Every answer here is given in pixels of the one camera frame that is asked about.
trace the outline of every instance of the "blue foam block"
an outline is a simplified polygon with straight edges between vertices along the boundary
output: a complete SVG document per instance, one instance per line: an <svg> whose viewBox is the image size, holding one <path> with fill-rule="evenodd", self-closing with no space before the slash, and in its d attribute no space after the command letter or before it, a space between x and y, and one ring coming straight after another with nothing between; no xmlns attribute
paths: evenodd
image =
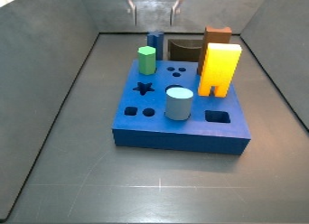
<svg viewBox="0 0 309 224"><path fill-rule="evenodd" d="M163 42L165 42L165 33L149 32L147 46L155 48L155 59L158 61L163 60Z"/></svg>
<svg viewBox="0 0 309 224"><path fill-rule="evenodd" d="M241 154L252 139L233 85L225 98L200 97L197 62L158 61L154 75L139 73L133 62L115 115L117 145ZM165 116L166 89L182 86L194 93L185 121Z"/></svg>

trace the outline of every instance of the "rectangular hole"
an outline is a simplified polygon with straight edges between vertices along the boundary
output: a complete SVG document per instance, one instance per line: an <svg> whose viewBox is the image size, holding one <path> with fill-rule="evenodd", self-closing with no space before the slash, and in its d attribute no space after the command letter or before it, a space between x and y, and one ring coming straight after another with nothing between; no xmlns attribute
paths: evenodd
<svg viewBox="0 0 309 224"><path fill-rule="evenodd" d="M229 113L225 111L205 111L205 120L214 123L230 123Z"/></svg>
<svg viewBox="0 0 309 224"><path fill-rule="evenodd" d="M138 114L138 108L137 107L126 107L125 109L125 115L126 116L137 116Z"/></svg>

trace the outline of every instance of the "yellow block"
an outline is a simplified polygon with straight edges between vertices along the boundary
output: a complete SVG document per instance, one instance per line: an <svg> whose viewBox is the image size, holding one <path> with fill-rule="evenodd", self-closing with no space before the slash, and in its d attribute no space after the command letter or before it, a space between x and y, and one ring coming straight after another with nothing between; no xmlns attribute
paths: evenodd
<svg viewBox="0 0 309 224"><path fill-rule="evenodd" d="M241 57L238 44L209 43L200 81L198 95L209 96L216 87L216 97L224 98L229 92L229 84Z"/></svg>

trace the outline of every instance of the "brown rectangular block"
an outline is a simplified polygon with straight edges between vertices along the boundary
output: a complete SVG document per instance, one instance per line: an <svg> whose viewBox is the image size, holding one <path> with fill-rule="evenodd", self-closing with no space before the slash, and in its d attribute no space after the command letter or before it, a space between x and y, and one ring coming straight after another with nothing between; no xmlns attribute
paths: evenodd
<svg viewBox="0 0 309 224"><path fill-rule="evenodd" d="M198 61L198 71L197 71L198 75L202 75L202 71L204 71L204 61L208 52L208 43L210 42L229 43L230 35L232 35L232 30L229 27L225 27L222 29L217 29L212 26L205 27L204 45L202 45L200 61Z"/></svg>

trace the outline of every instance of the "foam piece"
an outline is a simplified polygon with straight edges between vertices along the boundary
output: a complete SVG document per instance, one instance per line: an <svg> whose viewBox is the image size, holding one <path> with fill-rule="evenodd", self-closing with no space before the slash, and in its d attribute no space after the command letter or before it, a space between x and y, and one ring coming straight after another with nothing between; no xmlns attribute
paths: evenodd
<svg viewBox="0 0 309 224"><path fill-rule="evenodd" d="M209 43L204 64L204 72L198 88L200 96L209 96L214 86L214 94L224 98L228 95L229 83L234 75L241 57L238 44Z"/></svg>
<svg viewBox="0 0 309 224"><path fill-rule="evenodd" d="M166 116L174 120L185 120L192 113L193 92L189 89L174 87L167 90Z"/></svg>
<svg viewBox="0 0 309 224"><path fill-rule="evenodd" d="M155 48L155 59L158 61L163 60L163 42L165 42L165 33L150 32L147 34L147 46Z"/></svg>
<svg viewBox="0 0 309 224"><path fill-rule="evenodd" d="M170 61L198 61L202 49L202 40L167 40L167 54Z"/></svg>
<svg viewBox="0 0 309 224"><path fill-rule="evenodd" d="M241 154L250 132L233 85L225 98L194 96L185 121L165 116L166 90L184 87L197 93L197 62L158 61L154 75L145 76L133 62L115 115L113 133L121 146L150 147L220 154ZM139 83L151 90L135 91Z"/></svg>
<svg viewBox="0 0 309 224"><path fill-rule="evenodd" d="M198 61L198 70L197 73L202 75L204 65L205 65L205 57L208 53L208 44L212 43L229 43L232 35L232 30L229 27L222 29L217 29L212 26L205 27L204 32L204 45L201 49L200 61Z"/></svg>
<svg viewBox="0 0 309 224"><path fill-rule="evenodd" d="M139 48L139 72L143 75L151 75L155 73L155 48L141 47Z"/></svg>

